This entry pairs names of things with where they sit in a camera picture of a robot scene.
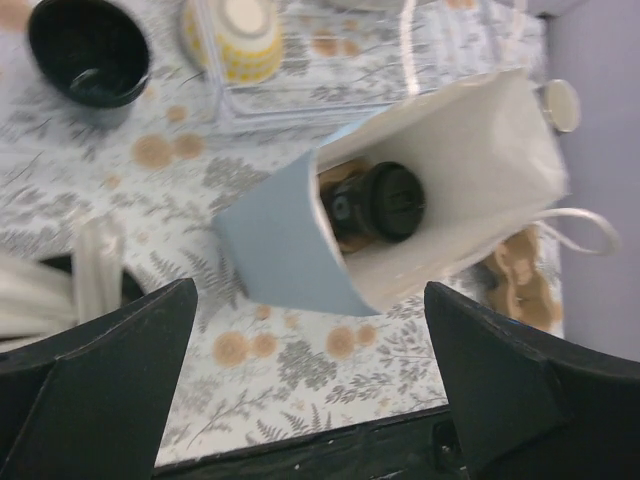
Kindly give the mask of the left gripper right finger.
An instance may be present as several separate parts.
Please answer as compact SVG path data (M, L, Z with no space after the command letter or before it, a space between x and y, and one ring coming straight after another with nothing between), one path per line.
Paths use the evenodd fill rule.
M472 479L636 479L639 365L424 290L431 343Z

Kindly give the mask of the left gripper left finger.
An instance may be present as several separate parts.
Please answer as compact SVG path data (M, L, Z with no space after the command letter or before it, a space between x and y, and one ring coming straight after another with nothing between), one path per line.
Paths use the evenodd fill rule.
M197 303L179 279L2 354L2 478L151 478Z

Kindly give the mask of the black cup lid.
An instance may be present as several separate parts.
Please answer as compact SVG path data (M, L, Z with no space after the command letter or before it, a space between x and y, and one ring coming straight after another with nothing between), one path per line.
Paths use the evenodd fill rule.
M362 180L363 216L377 238L399 243L418 229L426 206L420 180L396 162L383 162L367 171Z

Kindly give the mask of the light blue paper bag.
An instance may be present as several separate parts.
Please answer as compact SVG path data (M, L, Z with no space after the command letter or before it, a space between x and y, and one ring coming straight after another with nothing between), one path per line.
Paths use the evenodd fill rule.
M407 97L337 131L215 216L214 228L251 300L379 315L428 281L480 261L524 227L560 216L599 227L606 238L602 254L619 249L619 235L604 217L559 206L568 173L524 70L495 69L419 92L415 10L406 2L399 20ZM359 155L407 168L426 206L408 239L343 254L319 177Z

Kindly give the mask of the single cardboard cup carrier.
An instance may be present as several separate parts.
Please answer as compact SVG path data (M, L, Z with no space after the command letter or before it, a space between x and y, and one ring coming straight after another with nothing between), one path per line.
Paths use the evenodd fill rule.
M371 167L372 165L364 157L358 157L319 173L319 194L326 212L329 212L330 190L352 176L365 173ZM343 255L363 250L374 242L374 238L366 233L339 233L338 228L333 224L331 227Z

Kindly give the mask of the grey straw holder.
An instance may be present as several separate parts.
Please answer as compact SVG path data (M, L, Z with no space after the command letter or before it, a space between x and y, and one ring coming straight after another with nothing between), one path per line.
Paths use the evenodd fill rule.
M138 281L117 260L62 254L41 259L40 263L71 276L79 324L116 311L145 295Z

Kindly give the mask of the black takeout coffee cup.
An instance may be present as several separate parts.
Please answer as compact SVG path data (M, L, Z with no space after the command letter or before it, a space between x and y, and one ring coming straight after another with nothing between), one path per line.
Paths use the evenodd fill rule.
M353 174L327 187L322 201L337 238L348 236L374 237L373 175Z

